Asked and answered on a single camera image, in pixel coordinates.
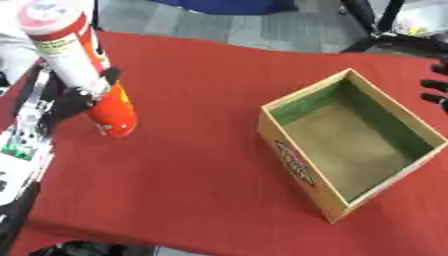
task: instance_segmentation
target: red tablecloth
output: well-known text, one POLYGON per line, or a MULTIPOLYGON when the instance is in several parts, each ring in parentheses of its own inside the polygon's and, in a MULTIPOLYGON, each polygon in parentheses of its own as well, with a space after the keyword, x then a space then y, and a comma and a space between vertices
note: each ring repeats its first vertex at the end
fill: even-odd
POLYGON ((139 126, 124 139, 101 137, 85 116, 58 128, 14 255, 58 236, 227 255, 448 254, 448 151, 330 225, 256 133, 260 105, 355 68, 448 135, 445 114, 419 99, 419 80, 438 77, 432 61, 118 33, 102 41, 139 126))

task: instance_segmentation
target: red can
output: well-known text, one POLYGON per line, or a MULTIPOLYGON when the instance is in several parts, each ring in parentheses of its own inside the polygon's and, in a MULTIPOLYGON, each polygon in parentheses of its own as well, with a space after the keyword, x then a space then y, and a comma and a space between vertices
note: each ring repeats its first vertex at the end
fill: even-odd
POLYGON ((22 29, 40 55, 67 86, 81 87, 99 102, 87 111, 103 134, 121 137, 137 125, 134 112, 120 82, 98 86, 109 59, 99 44, 82 9, 69 0, 34 0, 19 12, 22 29))

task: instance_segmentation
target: wooden box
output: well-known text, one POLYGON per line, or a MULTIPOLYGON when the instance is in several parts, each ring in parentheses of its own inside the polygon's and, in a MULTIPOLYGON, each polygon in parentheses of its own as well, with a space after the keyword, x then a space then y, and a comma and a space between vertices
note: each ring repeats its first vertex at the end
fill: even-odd
POLYGON ((331 223, 447 145, 353 69, 262 106, 258 131, 331 223))

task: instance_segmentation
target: white can lid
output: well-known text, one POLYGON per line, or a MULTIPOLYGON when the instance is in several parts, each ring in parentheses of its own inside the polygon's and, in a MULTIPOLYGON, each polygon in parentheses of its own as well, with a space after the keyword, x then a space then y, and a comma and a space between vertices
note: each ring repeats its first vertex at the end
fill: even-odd
POLYGON ((46 35, 70 26, 81 13, 73 0, 33 0, 19 11, 18 20, 27 34, 46 35))

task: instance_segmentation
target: robotic arm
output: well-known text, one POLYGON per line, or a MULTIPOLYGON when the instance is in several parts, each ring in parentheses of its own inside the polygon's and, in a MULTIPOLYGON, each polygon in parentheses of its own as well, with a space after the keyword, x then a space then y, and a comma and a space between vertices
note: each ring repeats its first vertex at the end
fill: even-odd
MULTIPOLYGON (((118 74, 110 68, 98 82, 111 86, 118 74)), ((54 127, 95 104, 94 95, 66 87, 45 63, 30 72, 16 100, 15 121, 0 133, 0 255, 11 247, 39 193, 54 157, 54 127)))

